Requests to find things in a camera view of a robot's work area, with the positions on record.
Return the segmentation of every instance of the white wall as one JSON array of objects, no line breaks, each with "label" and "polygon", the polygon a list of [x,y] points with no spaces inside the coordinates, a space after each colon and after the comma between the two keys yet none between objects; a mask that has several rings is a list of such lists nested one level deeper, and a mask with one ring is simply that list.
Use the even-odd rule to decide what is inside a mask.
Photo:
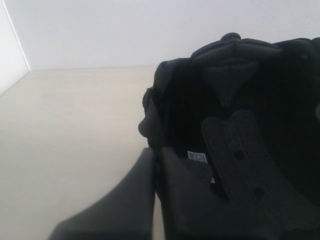
[{"label": "white wall", "polygon": [[228,32],[320,36],[319,0],[5,0],[32,70],[156,65]]},{"label": "white wall", "polygon": [[6,8],[0,0],[0,95],[28,71]]}]

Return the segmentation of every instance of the white tag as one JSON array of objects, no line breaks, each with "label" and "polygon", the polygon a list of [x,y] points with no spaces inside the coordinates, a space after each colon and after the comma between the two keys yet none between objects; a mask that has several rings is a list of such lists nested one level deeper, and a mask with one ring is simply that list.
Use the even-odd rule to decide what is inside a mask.
[{"label": "white tag", "polygon": [[201,152],[193,152],[193,151],[187,151],[188,153],[188,158],[190,160],[193,160],[193,161],[198,161],[198,162],[201,162],[201,163],[208,163],[207,162],[207,157],[204,153],[201,153]]}]

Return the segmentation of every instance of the beige surface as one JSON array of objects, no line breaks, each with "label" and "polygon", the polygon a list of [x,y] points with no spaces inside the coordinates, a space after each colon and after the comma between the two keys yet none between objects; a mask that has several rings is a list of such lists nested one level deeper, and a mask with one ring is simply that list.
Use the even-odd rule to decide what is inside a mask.
[{"label": "beige surface", "polygon": [[[0,97],[0,239],[44,240],[135,163],[155,67],[31,72]],[[155,236],[163,238],[159,204]]]}]

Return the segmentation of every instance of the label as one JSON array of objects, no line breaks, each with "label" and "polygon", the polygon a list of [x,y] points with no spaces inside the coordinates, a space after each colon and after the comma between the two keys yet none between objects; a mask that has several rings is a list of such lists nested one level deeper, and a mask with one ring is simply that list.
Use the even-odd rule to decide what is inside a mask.
[{"label": "label", "polygon": [[207,157],[204,153],[201,152],[193,152],[193,151],[187,151],[188,158],[193,161],[201,162],[201,163],[208,163]]}]

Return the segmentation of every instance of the white tabletop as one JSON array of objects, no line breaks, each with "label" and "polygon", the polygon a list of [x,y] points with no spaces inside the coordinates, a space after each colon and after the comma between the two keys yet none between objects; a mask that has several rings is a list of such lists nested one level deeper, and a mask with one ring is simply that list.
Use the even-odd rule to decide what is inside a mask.
[{"label": "white tabletop", "polygon": [[1,240],[45,240],[125,176],[155,69],[35,71],[0,97]]}]

